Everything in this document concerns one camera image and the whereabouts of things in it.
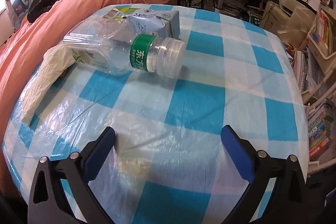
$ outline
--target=pink blanket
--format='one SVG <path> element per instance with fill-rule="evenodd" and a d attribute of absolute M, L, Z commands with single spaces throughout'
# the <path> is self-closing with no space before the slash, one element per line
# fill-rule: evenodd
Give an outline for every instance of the pink blanket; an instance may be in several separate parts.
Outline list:
<path fill-rule="evenodd" d="M 13 107 L 32 73 L 42 61 L 44 53 L 55 46 L 70 29 L 108 5 L 164 4 L 168 1 L 170 0 L 60 0 L 33 24 L 26 22 L 0 50 L 0 141 L 3 140 Z M 0 153 L 2 192 L 6 192 L 5 169 L 7 167 Z"/>

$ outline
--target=blue gripper pad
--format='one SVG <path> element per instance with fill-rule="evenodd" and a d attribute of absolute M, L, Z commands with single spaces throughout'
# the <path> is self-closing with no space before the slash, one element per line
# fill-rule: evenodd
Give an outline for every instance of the blue gripper pad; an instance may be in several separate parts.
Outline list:
<path fill-rule="evenodd" d="M 113 128 L 107 127 L 96 141 L 88 143 L 88 145 L 92 145 L 94 148 L 88 155 L 83 165 L 83 180 L 86 183 L 97 177 L 100 168 L 102 167 L 115 142 L 116 134 Z"/>
<path fill-rule="evenodd" d="M 247 142 L 250 146 L 251 144 L 241 140 L 230 126 L 224 126 L 220 136 L 240 176 L 251 183 L 254 179 L 254 160 L 242 146 L 241 141 Z"/>

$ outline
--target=plastic bottle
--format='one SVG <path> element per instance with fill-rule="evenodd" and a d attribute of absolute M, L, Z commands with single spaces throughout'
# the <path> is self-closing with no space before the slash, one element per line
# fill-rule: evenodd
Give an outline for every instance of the plastic bottle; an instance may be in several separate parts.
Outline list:
<path fill-rule="evenodd" d="M 140 69 L 177 78 L 186 44 L 183 41 L 138 34 L 127 19 L 84 20 L 63 39 L 77 63 L 113 75 Z"/>

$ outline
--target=plastic table cover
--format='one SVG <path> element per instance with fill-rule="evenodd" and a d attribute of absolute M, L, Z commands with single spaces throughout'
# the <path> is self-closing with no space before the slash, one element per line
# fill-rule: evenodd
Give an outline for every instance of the plastic table cover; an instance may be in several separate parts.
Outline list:
<path fill-rule="evenodd" d="M 53 84 L 27 127 L 20 122 L 20 101 L 35 72 L 2 146 L 25 201 L 41 156 L 55 160 L 81 151 L 106 126 L 115 129 L 117 144 L 89 185 L 117 224 L 221 223 L 248 184 L 221 144 L 226 124 L 272 157 L 297 155 L 306 177 L 303 103 L 274 34 L 205 10 L 127 7 L 179 11 L 180 39 L 188 43 L 179 78 L 143 71 L 114 77 L 74 65 Z M 261 216 L 273 185 L 271 180 L 253 219 Z M 66 181 L 63 187 L 83 219 Z"/>

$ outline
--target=barcode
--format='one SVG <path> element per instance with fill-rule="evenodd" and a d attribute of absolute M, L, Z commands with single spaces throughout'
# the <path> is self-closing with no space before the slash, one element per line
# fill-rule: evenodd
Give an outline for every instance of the barcode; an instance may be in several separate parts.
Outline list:
<path fill-rule="evenodd" d="M 119 10 L 112 8 L 110 11 L 108 11 L 105 15 L 103 15 L 103 18 L 114 18 L 116 14 L 119 12 Z"/>

